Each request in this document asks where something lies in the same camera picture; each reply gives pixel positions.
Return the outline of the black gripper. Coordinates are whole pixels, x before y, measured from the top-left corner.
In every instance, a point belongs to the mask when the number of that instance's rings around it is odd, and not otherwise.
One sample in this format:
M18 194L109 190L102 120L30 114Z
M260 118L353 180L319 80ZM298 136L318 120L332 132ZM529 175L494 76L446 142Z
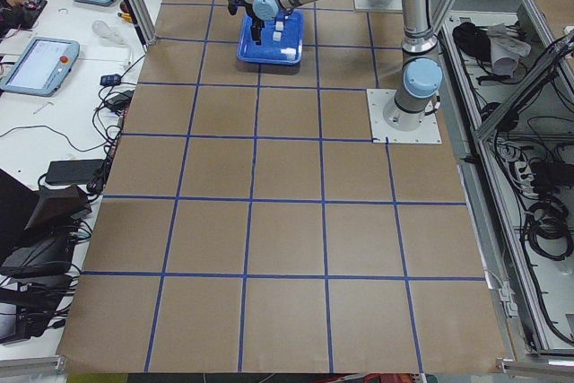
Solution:
M257 17L249 16L251 24L249 27L250 37L255 41L256 45L261 45L262 32L265 28L265 22Z

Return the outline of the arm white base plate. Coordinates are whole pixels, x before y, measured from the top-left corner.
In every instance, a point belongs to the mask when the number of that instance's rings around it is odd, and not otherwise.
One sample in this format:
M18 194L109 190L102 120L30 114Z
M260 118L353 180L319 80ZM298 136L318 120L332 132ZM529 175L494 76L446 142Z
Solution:
M396 105L393 89L367 89L371 141L375 144L441 144L435 114L406 113Z
M401 0L353 0L354 9L366 13L401 13Z

